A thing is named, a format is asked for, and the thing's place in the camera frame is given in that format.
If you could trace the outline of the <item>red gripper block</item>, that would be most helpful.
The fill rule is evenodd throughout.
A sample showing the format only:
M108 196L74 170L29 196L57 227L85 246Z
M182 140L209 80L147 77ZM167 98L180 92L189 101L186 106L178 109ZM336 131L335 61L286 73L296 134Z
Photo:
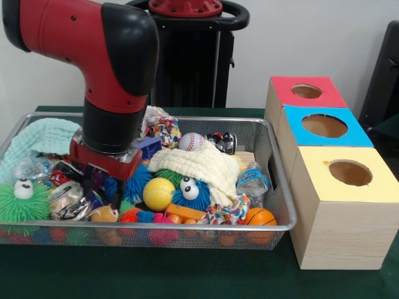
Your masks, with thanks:
M131 148L125 154L108 155L95 152L83 143L72 140L70 157L71 160L86 164L82 181L84 192L92 190L92 167L105 171L116 179L117 187L111 202L111 208L119 209L123 200L122 180L127 180L133 176L140 164L142 151L137 148Z

